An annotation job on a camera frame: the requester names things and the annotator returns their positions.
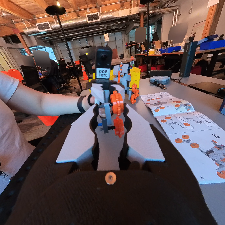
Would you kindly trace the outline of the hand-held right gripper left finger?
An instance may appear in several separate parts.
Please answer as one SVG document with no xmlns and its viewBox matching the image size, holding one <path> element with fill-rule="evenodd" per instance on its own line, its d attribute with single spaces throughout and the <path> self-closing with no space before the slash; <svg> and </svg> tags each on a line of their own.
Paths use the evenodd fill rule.
<svg viewBox="0 0 225 225">
<path fill-rule="evenodd" d="M 84 162 L 90 162 L 97 170 L 99 143 L 95 129 L 98 115 L 98 105 L 92 105 L 72 123 L 56 163 L 76 162 L 81 167 Z"/>
</svg>

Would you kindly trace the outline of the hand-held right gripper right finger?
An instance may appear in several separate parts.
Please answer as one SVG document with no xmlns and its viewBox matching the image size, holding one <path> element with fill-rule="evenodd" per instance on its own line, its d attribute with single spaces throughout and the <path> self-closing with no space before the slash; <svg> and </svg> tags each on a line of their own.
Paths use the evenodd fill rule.
<svg viewBox="0 0 225 225">
<path fill-rule="evenodd" d="M 127 131 L 120 152 L 120 170 L 127 170 L 134 161 L 141 167 L 146 161 L 164 162 L 165 157 L 149 122 L 127 104 L 124 104 L 123 115 Z"/>
</svg>

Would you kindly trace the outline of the orange wheel grey beam assembly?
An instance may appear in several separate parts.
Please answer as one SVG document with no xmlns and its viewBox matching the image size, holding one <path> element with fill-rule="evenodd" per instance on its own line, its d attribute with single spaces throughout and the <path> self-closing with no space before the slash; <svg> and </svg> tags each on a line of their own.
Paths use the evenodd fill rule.
<svg viewBox="0 0 225 225">
<path fill-rule="evenodd" d="M 117 115 L 113 120 L 113 125 L 110 107 L 112 107 L 113 114 Z M 113 91 L 113 94 L 110 95 L 110 103 L 102 103 L 98 108 L 103 108 L 105 110 L 105 117 L 102 117 L 102 122 L 98 123 L 98 126 L 102 126 L 100 130 L 104 131 L 104 133 L 108 133 L 109 130 L 114 130 L 115 135 L 121 138 L 122 135 L 124 135 L 124 123 L 119 117 L 124 110 L 122 95 L 117 93 L 117 91 Z"/>
</svg>

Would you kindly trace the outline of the adjacent grey desk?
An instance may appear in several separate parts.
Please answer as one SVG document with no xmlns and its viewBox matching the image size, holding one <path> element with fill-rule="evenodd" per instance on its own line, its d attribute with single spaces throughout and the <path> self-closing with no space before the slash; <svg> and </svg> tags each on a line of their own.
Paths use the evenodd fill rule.
<svg viewBox="0 0 225 225">
<path fill-rule="evenodd" d="M 192 89 L 224 99 L 225 80 L 190 74 L 188 77 L 179 77 L 179 73 L 172 73 L 172 79 L 177 79 L 180 84 Z"/>
</svg>

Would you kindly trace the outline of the yellow plastic bin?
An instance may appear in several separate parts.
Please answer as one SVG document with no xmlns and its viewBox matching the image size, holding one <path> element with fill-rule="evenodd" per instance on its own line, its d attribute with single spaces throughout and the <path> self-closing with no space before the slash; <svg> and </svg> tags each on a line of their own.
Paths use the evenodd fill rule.
<svg viewBox="0 0 225 225">
<path fill-rule="evenodd" d="M 139 69 L 137 67 L 133 67 L 130 70 L 130 74 L 131 74 L 130 88 L 132 87 L 132 85 L 134 83 L 137 85 L 137 88 L 139 88 L 140 71 L 141 71 L 141 69 Z M 111 73 L 110 73 L 110 80 L 113 80 L 113 78 L 114 78 L 114 74 L 113 74 L 113 69 L 112 69 Z"/>
</svg>

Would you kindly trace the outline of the orange traffic cone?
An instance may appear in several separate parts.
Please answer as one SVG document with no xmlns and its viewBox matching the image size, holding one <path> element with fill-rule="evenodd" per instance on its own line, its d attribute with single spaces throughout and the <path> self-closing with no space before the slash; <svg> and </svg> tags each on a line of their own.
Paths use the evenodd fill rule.
<svg viewBox="0 0 225 225">
<path fill-rule="evenodd" d="M 87 75 L 86 72 L 85 72 L 84 66 L 81 65 L 81 68 L 82 68 L 82 73 L 83 73 L 83 80 L 88 80 L 88 75 Z"/>
</svg>

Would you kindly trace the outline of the orange floor object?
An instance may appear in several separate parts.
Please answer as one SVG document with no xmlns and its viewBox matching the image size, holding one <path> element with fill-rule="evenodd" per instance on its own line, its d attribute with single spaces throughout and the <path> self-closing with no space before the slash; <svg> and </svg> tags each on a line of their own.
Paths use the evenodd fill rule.
<svg viewBox="0 0 225 225">
<path fill-rule="evenodd" d="M 38 118 L 46 125 L 51 126 L 55 123 L 59 116 L 38 116 Z"/>
</svg>

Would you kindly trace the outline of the red bags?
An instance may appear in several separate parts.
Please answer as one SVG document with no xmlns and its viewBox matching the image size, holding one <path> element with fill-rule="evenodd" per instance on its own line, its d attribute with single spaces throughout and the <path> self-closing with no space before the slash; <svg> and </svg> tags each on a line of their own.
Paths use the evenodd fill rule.
<svg viewBox="0 0 225 225">
<path fill-rule="evenodd" d="M 147 65 L 146 64 L 140 64 L 138 66 L 139 69 L 141 69 L 141 72 L 146 72 L 147 71 Z M 150 70 L 165 70 L 165 66 L 162 64 L 162 65 L 152 65 L 150 69 L 148 69 L 149 71 Z"/>
</svg>

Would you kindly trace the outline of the white air vent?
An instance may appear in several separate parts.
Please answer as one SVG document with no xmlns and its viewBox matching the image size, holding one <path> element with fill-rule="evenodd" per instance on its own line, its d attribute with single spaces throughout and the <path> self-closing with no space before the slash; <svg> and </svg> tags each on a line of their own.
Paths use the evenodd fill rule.
<svg viewBox="0 0 225 225">
<path fill-rule="evenodd" d="M 48 21 L 42 23 L 36 23 L 36 27 L 39 32 L 46 32 L 52 30 L 52 27 Z"/>
<path fill-rule="evenodd" d="M 87 23 L 100 21 L 99 12 L 86 14 Z"/>
</svg>

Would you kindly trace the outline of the open white instruction booklet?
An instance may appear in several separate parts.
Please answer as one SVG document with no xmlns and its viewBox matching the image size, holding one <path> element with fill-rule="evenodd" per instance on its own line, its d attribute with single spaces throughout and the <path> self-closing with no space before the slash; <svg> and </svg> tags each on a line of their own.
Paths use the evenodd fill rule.
<svg viewBox="0 0 225 225">
<path fill-rule="evenodd" d="M 186 100 L 167 92 L 141 95 L 199 184 L 225 182 L 225 131 Z"/>
</svg>

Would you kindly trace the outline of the blue storage bin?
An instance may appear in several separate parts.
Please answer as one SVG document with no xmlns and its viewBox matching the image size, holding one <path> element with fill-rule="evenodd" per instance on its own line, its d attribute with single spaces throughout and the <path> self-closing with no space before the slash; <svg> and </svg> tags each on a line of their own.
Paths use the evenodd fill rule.
<svg viewBox="0 0 225 225">
<path fill-rule="evenodd" d="M 171 52 L 178 52 L 181 50 L 181 46 L 174 46 L 174 47 L 162 47 L 161 49 L 159 49 L 159 51 L 161 53 L 171 53 Z"/>
<path fill-rule="evenodd" d="M 198 41 L 197 46 L 200 46 L 200 50 L 216 49 L 225 47 L 225 39 L 223 39 L 223 34 L 218 38 L 218 34 L 209 35 Z"/>
</svg>

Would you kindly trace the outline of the black office chair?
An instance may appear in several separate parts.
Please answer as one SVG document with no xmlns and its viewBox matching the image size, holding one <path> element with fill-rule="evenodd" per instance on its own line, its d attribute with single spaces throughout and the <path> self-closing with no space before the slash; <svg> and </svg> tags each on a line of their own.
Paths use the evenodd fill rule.
<svg viewBox="0 0 225 225">
<path fill-rule="evenodd" d="M 21 65 L 21 69 L 24 75 L 24 80 L 26 82 L 26 86 L 30 87 L 36 91 L 47 93 L 48 90 L 46 87 L 42 84 L 37 67 L 31 67 L 31 66 L 24 66 Z"/>
</svg>

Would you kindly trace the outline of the blue robot kit box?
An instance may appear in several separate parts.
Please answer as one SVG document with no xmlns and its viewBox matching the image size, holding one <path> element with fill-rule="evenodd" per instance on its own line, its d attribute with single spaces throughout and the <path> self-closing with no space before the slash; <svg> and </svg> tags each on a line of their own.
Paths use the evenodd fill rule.
<svg viewBox="0 0 225 225">
<path fill-rule="evenodd" d="M 225 98 L 221 104 L 219 111 L 221 112 L 221 114 L 225 115 Z"/>
</svg>

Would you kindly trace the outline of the orange plastic case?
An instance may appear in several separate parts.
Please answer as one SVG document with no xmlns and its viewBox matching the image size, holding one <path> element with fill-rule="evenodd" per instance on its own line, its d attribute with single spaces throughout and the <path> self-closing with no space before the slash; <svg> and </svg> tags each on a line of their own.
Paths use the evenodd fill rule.
<svg viewBox="0 0 225 225">
<path fill-rule="evenodd" d="M 19 82 L 22 82 L 22 80 L 24 80 L 23 76 L 21 75 L 21 73 L 19 72 L 19 70 L 16 69 L 9 69 L 8 71 L 1 71 L 2 73 L 13 77 L 15 79 L 18 79 Z"/>
</svg>

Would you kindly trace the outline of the wall whiteboard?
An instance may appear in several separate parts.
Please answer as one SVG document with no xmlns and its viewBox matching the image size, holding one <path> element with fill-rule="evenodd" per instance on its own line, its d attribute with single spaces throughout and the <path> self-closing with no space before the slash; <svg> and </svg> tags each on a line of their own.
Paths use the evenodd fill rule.
<svg viewBox="0 0 225 225">
<path fill-rule="evenodd" d="M 199 41 L 202 39 L 202 34 L 203 34 L 205 23 L 206 23 L 206 20 L 198 22 L 193 25 L 191 36 L 193 36 L 193 34 L 196 32 L 193 41 Z"/>
</svg>

